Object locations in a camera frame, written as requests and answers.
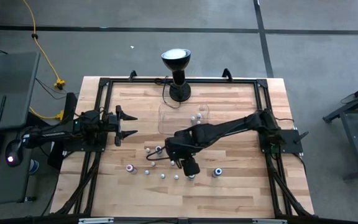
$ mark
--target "clear plastic container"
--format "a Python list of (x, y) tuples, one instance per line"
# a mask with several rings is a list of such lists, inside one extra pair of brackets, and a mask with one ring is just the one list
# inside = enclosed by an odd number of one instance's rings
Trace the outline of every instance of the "clear plastic container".
[(182, 104), (179, 108), (171, 108), (165, 103), (158, 109), (158, 131), (161, 134), (173, 135), (175, 131), (196, 125), (197, 121), (205, 124), (209, 119), (208, 105)]

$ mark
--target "desk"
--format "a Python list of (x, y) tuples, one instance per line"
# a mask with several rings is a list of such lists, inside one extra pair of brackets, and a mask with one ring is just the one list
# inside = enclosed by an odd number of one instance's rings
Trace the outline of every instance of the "desk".
[[(283, 79), (268, 79), (267, 82), (275, 116), (291, 118)], [(98, 83), (99, 77), (84, 77), (77, 114), (94, 108)], [(191, 98), (186, 103), (207, 104), (210, 123), (238, 119), (256, 109), (252, 86), (190, 85)], [(124, 112), (137, 117), (137, 121), (123, 121), (122, 130), (139, 132), (126, 138), (121, 147), (114, 145), (114, 134), (109, 134), (108, 145), (101, 156), (92, 217), (272, 218), (265, 157), (254, 131), (222, 138), (198, 153), (195, 159), (201, 172), (193, 181), (186, 180), (183, 171), (171, 166), (169, 161), (159, 161), (155, 167), (150, 165), (145, 159), (145, 149), (162, 146), (167, 137), (158, 131), (162, 88), (152, 83), (114, 84), (110, 110), (121, 105)], [(283, 129), (293, 127), (291, 121), (278, 124)], [(83, 158), (83, 152), (75, 152), (63, 161), (51, 212), (61, 208), (78, 186)], [(301, 162), (293, 155), (284, 154), (283, 163), (289, 189), (302, 206), (313, 213)], [(125, 170), (128, 164), (137, 167), (136, 175)], [(217, 167), (223, 169), (223, 175), (214, 179), (211, 172)], [(150, 175), (144, 174), (146, 169), (150, 170)], [(165, 179), (160, 178), (161, 173), (165, 174)], [(284, 211), (281, 191), (277, 192), (280, 208)]]

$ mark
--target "yellow cable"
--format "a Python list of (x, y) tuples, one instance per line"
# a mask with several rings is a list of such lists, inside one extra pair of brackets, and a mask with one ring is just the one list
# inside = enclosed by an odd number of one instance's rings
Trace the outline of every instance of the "yellow cable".
[[(29, 9), (30, 11), (30, 14), (31, 14), (31, 18), (32, 18), (32, 25), (33, 25), (33, 28), (34, 28), (34, 34), (36, 34), (36, 26), (35, 26), (35, 19), (34, 19), (34, 14), (32, 13), (32, 10), (29, 6), (29, 4), (27, 3), (27, 1), (23, 0), (24, 4), (27, 6), (27, 8)], [(45, 53), (45, 51), (43, 50), (43, 48), (41, 47), (41, 45), (38, 43), (37, 41), (37, 38), (36, 37), (33, 37), (35, 43), (37, 44), (38, 48), (41, 50), (42, 54), (45, 56), (45, 58), (47, 59), (47, 62), (49, 64), (49, 66), (52, 68), (53, 72), (55, 73), (56, 75), (56, 78), (57, 78), (57, 83), (61, 83), (62, 80), (60, 79), (59, 75), (57, 74), (56, 70), (55, 70), (55, 67), (52, 65), (52, 63), (50, 63), (50, 60), (47, 56), (47, 54)]]
[(37, 112), (34, 111), (34, 109), (31, 106), (30, 106), (30, 110), (34, 115), (36, 115), (37, 117), (42, 118), (42, 119), (57, 119), (58, 118), (58, 116), (46, 117), (46, 116), (39, 115)]

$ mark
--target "lamp base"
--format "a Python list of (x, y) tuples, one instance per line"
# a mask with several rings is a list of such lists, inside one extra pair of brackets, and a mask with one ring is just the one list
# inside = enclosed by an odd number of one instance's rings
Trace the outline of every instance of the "lamp base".
[(187, 82), (181, 86), (172, 83), (169, 88), (169, 95), (176, 102), (184, 102), (190, 98), (191, 88)]

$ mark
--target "wooden tabletop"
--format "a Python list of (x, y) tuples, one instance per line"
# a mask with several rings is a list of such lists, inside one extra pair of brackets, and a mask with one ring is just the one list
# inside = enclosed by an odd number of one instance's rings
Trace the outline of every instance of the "wooden tabletop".
[[(99, 78), (84, 77), (77, 114), (93, 110)], [(275, 117), (292, 118), (283, 79), (267, 81)], [(92, 216), (272, 218), (266, 161), (255, 131), (222, 138), (198, 153), (195, 159), (201, 172), (194, 180), (186, 179), (183, 170), (171, 166), (170, 161), (157, 161), (155, 167), (151, 166), (145, 158), (145, 149), (163, 146), (168, 137), (158, 131), (162, 88), (153, 83), (114, 84), (110, 111), (121, 105), (126, 114), (138, 118), (137, 121), (123, 121), (122, 130), (139, 132), (123, 140), (121, 147), (114, 145), (114, 133), (109, 134), (101, 157)], [(165, 97), (168, 103), (174, 104), (169, 100), (168, 91)], [(212, 124), (245, 117), (256, 109), (253, 87), (230, 83), (191, 84), (191, 98), (184, 105), (207, 105), (208, 122)], [(279, 121), (278, 125), (282, 129), (293, 127), (292, 121)], [(63, 161), (51, 212), (61, 208), (78, 186), (83, 158), (83, 152), (75, 152)], [(136, 167), (136, 175), (125, 170), (128, 164)], [(291, 154), (284, 154), (283, 164), (289, 189), (302, 206), (313, 213), (301, 162)], [(217, 167), (223, 174), (213, 178), (212, 170)], [(145, 170), (149, 170), (150, 175), (145, 175)], [(178, 180), (174, 179), (175, 175), (179, 176)], [(284, 211), (281, 190), (277, 192), (280, 208)]]

